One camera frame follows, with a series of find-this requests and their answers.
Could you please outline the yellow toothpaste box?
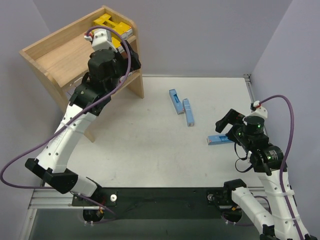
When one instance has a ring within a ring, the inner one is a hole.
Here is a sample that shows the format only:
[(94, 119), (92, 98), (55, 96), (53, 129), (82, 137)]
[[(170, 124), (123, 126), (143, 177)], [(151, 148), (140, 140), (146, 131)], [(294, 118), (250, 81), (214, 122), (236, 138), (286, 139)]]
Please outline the yellow toothpaste box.
[(124, 51), (124, 48), (122, 47), (121, 42), (117, 38), (112, 37), (112, 44), (120, 53)]
[(115, 21), (112, 16), (105, 13), (93, 21), (95, 26), (106, 26), (114, 29), (122, 38), (126, 39), (133, 35), (133, 29), (123, 21)]
[(130, 34), (132, 33), (132, 28), (128, 24), (120, 21), (120, 22), (114, 22), (111, 20), (103, 20), (103, 19), (96, 19), (93, 21), (94, 26), (105, 26), (112, 28), (114, 31), (116, 31), (123, 39), (127, 39)]

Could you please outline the yellow toothpaste box front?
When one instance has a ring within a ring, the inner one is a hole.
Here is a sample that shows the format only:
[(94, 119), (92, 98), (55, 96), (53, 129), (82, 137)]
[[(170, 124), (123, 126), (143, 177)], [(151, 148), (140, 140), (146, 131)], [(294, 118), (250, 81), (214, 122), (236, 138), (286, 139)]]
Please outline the yellow toothpaste box front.
[(133, 35), (133, 29), (123, 21), (115, 21), (112, 16), (105, 13), (93, 21), (95, 26), (106, 26), (114, 29), (122, 38), (126, 39)]

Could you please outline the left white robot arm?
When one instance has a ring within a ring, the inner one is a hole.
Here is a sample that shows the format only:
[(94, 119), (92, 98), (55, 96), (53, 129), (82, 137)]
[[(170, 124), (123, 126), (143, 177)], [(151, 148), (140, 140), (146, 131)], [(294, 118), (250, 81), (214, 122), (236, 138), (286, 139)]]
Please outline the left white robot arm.
[(96, 50), (89, 56), (88, 72), (70, 97), (66, 112), (56, 130), (56, 137), (46, 143), (36, 158), (29, 158), (25, 167), (61, 194), (83, 195), (91, 206), (100, 203), (100, 185), (67, 168), (70, 156), (89, 125), (111, 101), (130, 72), (139, 70), (139, 56), (128, 41), (121, 43), (124, 57), (118, 51)]

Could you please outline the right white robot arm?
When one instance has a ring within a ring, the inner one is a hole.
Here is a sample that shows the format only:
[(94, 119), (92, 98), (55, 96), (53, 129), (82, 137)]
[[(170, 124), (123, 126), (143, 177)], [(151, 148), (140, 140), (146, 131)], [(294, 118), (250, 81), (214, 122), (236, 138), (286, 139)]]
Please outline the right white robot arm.
[(220, 133), (230, 124), (226, 137), (241, 146), (245, 160), (257, 174), (267, 196), (267, 211), (251, 194), (241, 179), (224, 183), (221, 197), (227, 204), (235, 204), (249, 217), (261, 240), (312, 240), (298, 213), (295, 192), (289, 184), (285, 156), (264, 133), (266, 116), (254, 111), (245, 116), (234, 109), (215, 124)]

